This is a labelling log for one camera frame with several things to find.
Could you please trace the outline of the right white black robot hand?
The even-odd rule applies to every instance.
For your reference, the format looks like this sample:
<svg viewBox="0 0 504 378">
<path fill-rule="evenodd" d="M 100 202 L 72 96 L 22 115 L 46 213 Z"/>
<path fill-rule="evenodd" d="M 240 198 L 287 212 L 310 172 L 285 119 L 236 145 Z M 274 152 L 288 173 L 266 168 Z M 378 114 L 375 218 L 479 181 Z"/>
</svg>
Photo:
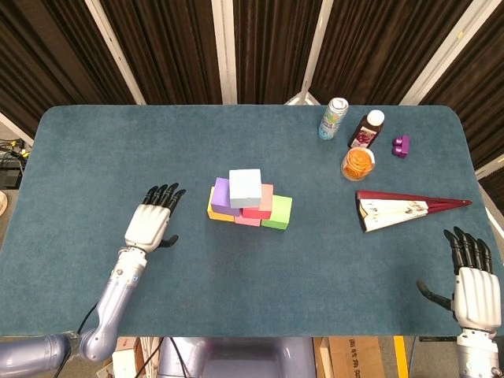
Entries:
<svg viewBox="0 0 504 378">
<path fill-rule="evenodd" d="M 454 269 L 452 297 L 434 293 L 420 280 L 418 290 L 428 301 L 452 312 L 461 328 L 496 332 L 502 325 L 501 287 L 491 250 L 482 239 L 457 226 L 443 234 L 450 244 Z"/>
</svg>

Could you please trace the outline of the yellow foam cube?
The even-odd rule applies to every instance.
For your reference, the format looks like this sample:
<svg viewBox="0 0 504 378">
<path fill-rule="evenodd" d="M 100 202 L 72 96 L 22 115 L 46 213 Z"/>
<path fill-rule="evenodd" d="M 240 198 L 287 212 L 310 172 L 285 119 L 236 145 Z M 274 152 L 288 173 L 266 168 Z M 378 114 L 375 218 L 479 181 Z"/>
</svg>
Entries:
<svg viewBox="0 0 504 378">
<path fill-rule="evenodd" d="M 215 221 L 234 222 L 235 218 L 232 215 L 224 214 L 224 213 L 217 213 L 217 212 L 213 211 L 213 207 L 211 205 L 211 201 L 213 199 L 213 192 L 214 192 L 214 187 L 211 187 L 209 201 L 208 201 L 208 205 L 207 205 L 207 214 L 208 214 L 209 219 L 212 219 Z"/>
</svg>

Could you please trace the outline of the purple foam cube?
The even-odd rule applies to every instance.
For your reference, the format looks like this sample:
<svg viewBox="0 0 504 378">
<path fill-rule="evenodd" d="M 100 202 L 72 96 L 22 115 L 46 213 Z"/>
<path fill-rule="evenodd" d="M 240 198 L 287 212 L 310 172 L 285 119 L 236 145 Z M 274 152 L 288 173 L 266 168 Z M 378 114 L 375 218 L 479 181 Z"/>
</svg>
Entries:
<svg viewBox="0 0 504 378">
<path fill-rule="evenodd" d="M 210 205 L 215 213 L 226 214 L 233 217 L 240 215 L 240 208 L 231 207 L 228 179 L 222 177 L 216 178 Z"/>
</svg>

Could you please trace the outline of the light blue foam cube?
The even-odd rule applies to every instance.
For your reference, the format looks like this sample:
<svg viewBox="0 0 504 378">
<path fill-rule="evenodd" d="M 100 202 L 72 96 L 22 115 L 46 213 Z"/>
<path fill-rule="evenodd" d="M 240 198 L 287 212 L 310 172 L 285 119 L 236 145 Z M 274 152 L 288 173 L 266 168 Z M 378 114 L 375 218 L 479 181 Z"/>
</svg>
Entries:
<svg viewBox="0 0 504 378">
<path fill-rule="evenodd" d="M 228 180 L 232 208 L 260 206 L 262 197 L 260 169 L 231 169 Z"/>
</svg>

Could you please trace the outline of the red foam cube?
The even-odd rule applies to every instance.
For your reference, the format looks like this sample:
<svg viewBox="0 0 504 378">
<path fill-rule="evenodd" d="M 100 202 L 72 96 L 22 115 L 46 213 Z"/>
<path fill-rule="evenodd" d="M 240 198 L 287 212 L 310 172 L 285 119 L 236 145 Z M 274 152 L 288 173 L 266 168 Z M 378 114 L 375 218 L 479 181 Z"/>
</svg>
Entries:
<svg viewBox="0 0 504 378">
<path fill-rule="evenodd" d="M 273 185 L 261 185 L 261 203 L 259 207 L 243 208 L 242 215 L 252 219 L 269 219 L 272 213 Z"/>
</svg>

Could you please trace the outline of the green foam cube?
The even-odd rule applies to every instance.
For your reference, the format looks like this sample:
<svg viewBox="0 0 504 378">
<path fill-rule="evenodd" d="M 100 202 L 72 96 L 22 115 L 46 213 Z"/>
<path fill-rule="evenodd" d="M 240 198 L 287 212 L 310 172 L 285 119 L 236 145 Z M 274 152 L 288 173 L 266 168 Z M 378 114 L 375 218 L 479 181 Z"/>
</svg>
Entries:
<svg viewBox="0 0 504 378">
<path fill-rule="evenodd" d="M 271 215 L 261 221 L 261 226 L 286 230 L 290 222 L 292 202 L 293 198 L 273 195 Z"/>
</svg>

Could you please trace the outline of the teal table cloth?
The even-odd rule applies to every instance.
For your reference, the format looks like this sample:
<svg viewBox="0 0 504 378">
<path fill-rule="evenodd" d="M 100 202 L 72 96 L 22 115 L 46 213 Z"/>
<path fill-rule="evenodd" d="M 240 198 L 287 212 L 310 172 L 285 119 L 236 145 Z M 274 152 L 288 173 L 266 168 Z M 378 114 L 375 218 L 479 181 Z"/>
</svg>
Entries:
<svg viewBox="0 0 504 378">
<path fill-rule="evenodd" d="M 77 329 L 98 301 L 137 205 L 153 186 L 186 193 L 151 253 L 122 335 L 455 335 L 450 312 L 418 291 L 454 289 L 443 231 L 458 226 L 504 266 L 457 114 L 386 106 L 361 182 L 340 171 L 368 106 L 334 139 L 321 106 L 56 106 L 39 123 L 0 250 L 0 336 Z M 392 141 L 410 137 L 405 158 Z M 209 219 L 210 189 L 231 169 L 293 198 L 286 230 Z M 364 233 L 356 191 L 468 199 L 472 205 Z"/>
</svg>

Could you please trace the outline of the white cardboard box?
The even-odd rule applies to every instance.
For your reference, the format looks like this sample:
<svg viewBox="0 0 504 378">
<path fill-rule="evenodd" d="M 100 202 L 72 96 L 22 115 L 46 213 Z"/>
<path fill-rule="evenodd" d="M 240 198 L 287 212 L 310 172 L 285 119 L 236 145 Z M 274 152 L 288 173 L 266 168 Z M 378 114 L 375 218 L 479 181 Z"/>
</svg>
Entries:
<svg viewBox="0 0 504 378">
<path fill-rule="evenodd" d="M 135 378 L 143 365 L 139 337 L 120 337 L 112 354 L 114 378 Z"/>
</svg>

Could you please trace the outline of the brown printed cardboard box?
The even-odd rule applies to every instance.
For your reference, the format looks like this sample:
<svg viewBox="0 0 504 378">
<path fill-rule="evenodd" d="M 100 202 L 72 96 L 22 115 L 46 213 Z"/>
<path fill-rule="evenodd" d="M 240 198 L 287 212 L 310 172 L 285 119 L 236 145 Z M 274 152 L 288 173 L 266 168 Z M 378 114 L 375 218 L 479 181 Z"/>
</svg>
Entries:
<svg viewBox="0 0 504 378">
<path fill-rule="evenodd" d="M 328 341 L 334 378 L 385 378 L 377 337 L 338 336 Z"/>
</svg>

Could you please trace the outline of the lavender robot torso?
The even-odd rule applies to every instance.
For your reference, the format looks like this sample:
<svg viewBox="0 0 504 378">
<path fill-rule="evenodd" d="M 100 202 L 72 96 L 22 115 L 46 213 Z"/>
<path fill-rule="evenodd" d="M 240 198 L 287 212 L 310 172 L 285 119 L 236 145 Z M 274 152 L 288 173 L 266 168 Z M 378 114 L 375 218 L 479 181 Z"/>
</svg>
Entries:
<svg viewBox="0 0 504 378">
<path fill-rule="evenodd" d="M 316 378 L 310 337 L 174 337 L 157 378 Z"/>
</svg>

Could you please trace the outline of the purple toy brick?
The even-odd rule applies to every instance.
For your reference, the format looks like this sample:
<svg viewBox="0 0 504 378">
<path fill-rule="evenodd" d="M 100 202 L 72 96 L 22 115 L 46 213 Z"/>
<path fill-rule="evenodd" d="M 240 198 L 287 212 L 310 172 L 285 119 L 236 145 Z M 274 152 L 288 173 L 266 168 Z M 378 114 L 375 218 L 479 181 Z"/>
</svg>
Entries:
<svg viewBox="0 0 504 378">
<path fill-rule="evenodd" d="M 392 154 L 398 158 L 406 158 L 410 152 L 410 137 L 400 135 L 392 141 Z"/>
</svg>

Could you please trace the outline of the dark brown curtain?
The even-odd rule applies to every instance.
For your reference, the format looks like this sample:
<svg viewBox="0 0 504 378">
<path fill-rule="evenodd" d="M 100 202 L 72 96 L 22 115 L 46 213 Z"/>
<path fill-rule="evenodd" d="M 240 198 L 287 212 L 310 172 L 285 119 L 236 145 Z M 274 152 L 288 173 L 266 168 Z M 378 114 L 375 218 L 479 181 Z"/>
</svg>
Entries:
<svg viewBox="0 0 504 378">
<path fill-rule="evenodd" d="M 52 106 L 132 104 L 88 3 L 0 0 L 0 113 L 34 136 Z M 145 102 L 220 104 L 212 6 L 231 6 L 240 103 L 302 89 L 323 0 L 98 0 Z M 475 0 L 333 0 L 311 94 L 397 105 Z"/>
</svg>

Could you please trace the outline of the dark juice bottle white cap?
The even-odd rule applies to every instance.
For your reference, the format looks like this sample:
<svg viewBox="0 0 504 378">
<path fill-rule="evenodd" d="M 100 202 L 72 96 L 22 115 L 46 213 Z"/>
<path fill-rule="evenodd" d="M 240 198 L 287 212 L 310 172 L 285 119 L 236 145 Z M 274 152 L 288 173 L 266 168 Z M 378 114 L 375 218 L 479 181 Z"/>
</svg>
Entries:
<svg viewBox="0 0 504 378">
<path fill-rule="evenodd" d="M 364 115 L 348 142 L 349 148 L 370 148 L 384 126 L 384 113 L 381 110 L 371 110 Z"/>
</svg>

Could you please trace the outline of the white green drink can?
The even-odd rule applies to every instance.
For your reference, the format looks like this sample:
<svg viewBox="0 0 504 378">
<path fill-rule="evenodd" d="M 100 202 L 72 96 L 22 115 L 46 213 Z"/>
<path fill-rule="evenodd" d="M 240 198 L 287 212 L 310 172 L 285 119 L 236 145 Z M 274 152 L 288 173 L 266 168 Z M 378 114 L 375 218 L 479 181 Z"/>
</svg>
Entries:
<svg viewBox="0 0 504 378">
<path fill-rule="evenodd" d="M 333 139 L 349 109 L 345 98 L 332 98 L 324 111 L 318 135 L 324 140 Z"/>
</svg>

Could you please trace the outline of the white partition frame post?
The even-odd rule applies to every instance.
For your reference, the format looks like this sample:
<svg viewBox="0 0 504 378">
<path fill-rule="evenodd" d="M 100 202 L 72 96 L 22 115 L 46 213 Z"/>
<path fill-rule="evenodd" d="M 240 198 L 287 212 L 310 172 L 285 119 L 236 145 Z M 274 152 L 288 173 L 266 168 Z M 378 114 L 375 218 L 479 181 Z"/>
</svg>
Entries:
<svg viewBox="0 0 504 378">
<path fill-rule="evenodd" d="M 0 125 L 3 128 L 8 128 L 18 138 L 23 139 L 27 145 L 33 146 L 34 139 L 30 137 L 27 133 L 25 133 L 21 128 L 19 128 L 2 112 L 0 112 Z"/>
<path fill-rule="evenodd" d="M 237 105 L 237 71 L 233 0 L 211 0 L 221 97 L 224 105 Z"/>
<path fill-rule="evenodd" d="M 302 80 L 302 86 L 299 93 L 290 98 L 287 106 L 294 105 L 319 105 L 320 103 L 309 93 L 313 82 L 314 73 L 320 56 L 322 43 L 328 26 L 328 20 L 331 15 L 334 0 L 322 0 L 320 12 L 317 19 L 317 25 L 313 34 L 313 40 L 309 51 L 309 58 L 306 70 Z"/>
<path fill-rule="evenodd" d="M 502 0 L 472 0 L 399 105 L 417 106 L 465 49 Z"/>
<path fill-rule="evenodd" d="M 496 157 L 475 171 L 476 179 L 481 180 L 486 176 L 504 168 L 504 154 Z"/>
<path fill-rule="evenodd" d="M 116 33 L 109 22 L 100 0 L 84 0 L 102 38 L 119 69 L 119 72 L 129 89 L 136 105 L 146 105 L 146 99 L 137 83 L 135 75 L 117 39 Z"/>
</svg>

